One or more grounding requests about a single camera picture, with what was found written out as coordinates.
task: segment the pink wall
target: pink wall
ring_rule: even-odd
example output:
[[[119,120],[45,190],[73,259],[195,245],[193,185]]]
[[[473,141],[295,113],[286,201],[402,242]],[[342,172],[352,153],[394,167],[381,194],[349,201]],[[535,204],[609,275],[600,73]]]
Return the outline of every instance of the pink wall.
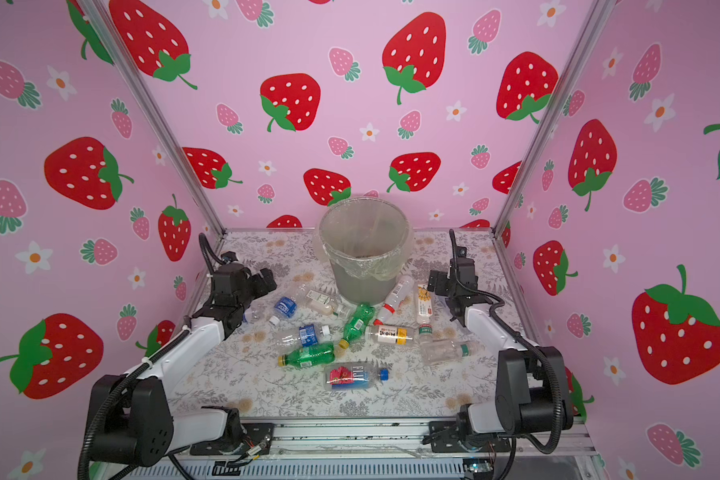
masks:
[[[196,246],[204,222],[192,197],[170,161],[156,161],[158,141],[115,67],[97,56],[106,54],[88,43],[84,60],[83,43],[65,2],[0,2],[0,179],[9,182],[0,183],[0,357],[20,354],[0,362],[0,478],[26,478],[24,467],[33,478],[74,476],[91,385],[135,364],[144,355],[136,341],[146,346],[158,322],[180,320],[174,278],[191,292],[204,268]],[[17,97],[40,105],[24,108]],[[116,98],[128,110],[117,115],[128,138],[113,122]],[[58,150],[78,138],[91,139]],[[100,168],[104,147],[134,179],[122,179],[117,202],[113,183],[100,181],[118,178],[111,159],[109,175]],[[192,229],[176,262],[158,230],[172,194]],[[136,228],[135,207],[146,218]],[[114,245],[115,258],[94,248],[93,263],[84,260],[88,239]],[[121,315],[128,305],[135,313]]]
[[[515,169],[511,167],[522,158],[535,129],[527,114],[520,114],[522,119],[516,121],[502,116],[507,117],[527,96],[540,100],[551,91],[555,70],[563,68],[590,6],[589,0],[567,0],[563,5],[558,0],[447,5],[434,0],[272,0],[250,2],[260,9],[241,10],[239,3],[148,1],[145,6],[135,0],[110,2],[119,32],[179,142],[211,150],[191,152],[193,162],[201,162],[202,153],[209,155],[205,158],[222,158],[231,167],[232,180],[242,182],[217,184],[207,173],[210,162],[196,168],[206,186],[220,186],[205,192],[222,221],[238,227],[267,226],[283,215],[296,216],[303,226],[315,226],[332,199],[330,191],[346,195],[347,185],[354,195],[374,191],[395,202],[415,226],[494,222],[506,199],[506,188],[499,191],[492,186],[494,178],[497,183],[504,179],[507,169],[507,178],[512,178]],[[411,40],[407,40],[408,30],[395,37],[410,22]],[[497,24],[498,34],[493,36]],[[477,45],[480,38],[487,50]],[[157,54],[162,49],[170,54],[167,61]],[[510,66],[524,52],[534,55],[525,54]],[[189,57],[176,60],[187,53]],[[409,54],[412,59],[406,62]],[[156,72],[158,62],[162,68]],[[358,63],[358,78],[356,71],[349,71],[353,62]],[[529,71],[527,66],[533,63],[536,70]],[[404,87],[400,105],[396,102],[400,87],[388,80],[386,64],[392,67],[392,81]],[[396,72],[397,66],[405,64],[417,69],[412,80],[404,81]],[[519,67],[523,69],[520,75],[515,72]],[[503,82],[505,69],[508,78]],[[286,74],[299,75],[276,78]],[[506,87],[512,82],[510,93]],[[301,85],[308,90],[278,93]],[[273,123],[262,108],[262,91],[275,116],[278,106],[285,109],[282,115],[292,110],[280,122],[286,129]],[[219,104],[223,104],[221,117]],[[460,115],[452,118],[455,110]],[[414,133],[406,140],[398,134],[402,123]],[[288,130],[289,124],[295,130]],[[369,131],[374,135],[367,136]],[[489,155],[481,150],[473,154],[479,145]],[[343,158],[347,147],[352,148],[352,156]],[[414,178],[406,183],[398,174],[393,177],[410,192],[401,191],[390,178],[393,159],[407,154],[411,155],[400,159],[405,163],[398,171],[406,174],[410,168],[408,173]],[[430,163],[422,169],[416,167],[419,161]],[[427,175],[436,164],[439,169]],[[306,186],[308,171],[308,182],[316,182],[314,188]],[[226,179],[229,173],[218,176]]]
[[[720,2],[620,3],[576,88],[510,220],[516,274],[611,478],[720,477]]]

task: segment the bottle label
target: bottle label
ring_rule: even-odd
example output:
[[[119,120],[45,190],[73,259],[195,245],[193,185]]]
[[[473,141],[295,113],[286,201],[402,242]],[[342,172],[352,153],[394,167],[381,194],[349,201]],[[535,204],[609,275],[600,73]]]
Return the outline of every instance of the bottle label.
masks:
[[[284,296],[275,304],[275,308],[282,312],[287,318],[291,318],[296,313],[296,302]]]
[[[301,337],[302,346],[317,345],[315,326],[311,323],[298,329],[298,336]]]

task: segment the trash can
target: trash can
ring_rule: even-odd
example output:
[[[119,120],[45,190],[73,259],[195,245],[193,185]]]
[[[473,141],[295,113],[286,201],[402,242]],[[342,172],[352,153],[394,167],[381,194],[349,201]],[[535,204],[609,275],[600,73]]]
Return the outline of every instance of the trash can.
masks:
[[[331,262],[338,292],[350,302],[376,305],[394,288],[411,255],[413,230],[393,204],[355,197],[326,212],[315,243]]]

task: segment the blue bottle label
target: blue bottle label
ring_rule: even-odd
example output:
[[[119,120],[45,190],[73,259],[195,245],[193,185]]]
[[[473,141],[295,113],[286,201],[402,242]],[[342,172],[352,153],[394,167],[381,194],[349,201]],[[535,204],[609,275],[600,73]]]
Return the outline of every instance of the blue bottle label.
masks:
[[[280,310],[287,318],[291,318],[296,313],[296,302],[284,296],[275,304],[275,308]]]

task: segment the green plastic bottle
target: green plastic bottle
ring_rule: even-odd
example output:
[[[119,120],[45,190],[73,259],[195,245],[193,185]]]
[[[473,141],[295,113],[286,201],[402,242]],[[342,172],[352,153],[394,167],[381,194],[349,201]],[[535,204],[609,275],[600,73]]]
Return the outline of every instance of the green plastic bottle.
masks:
[[[278,357],[278,366],[294,366],[297,369],[305,369],[314,365],[325,365],[333,362],[336,358],[333,355],[333,343],[325,342],[317,345],[305,346],[290,352],[288,355]]]
[[[344,336],[338,346],[348,349],[349,344],[363,336],[365,327],[373,320],[376,310],[367,303],[361,303],[352,315],[352,319],[344,325]]]

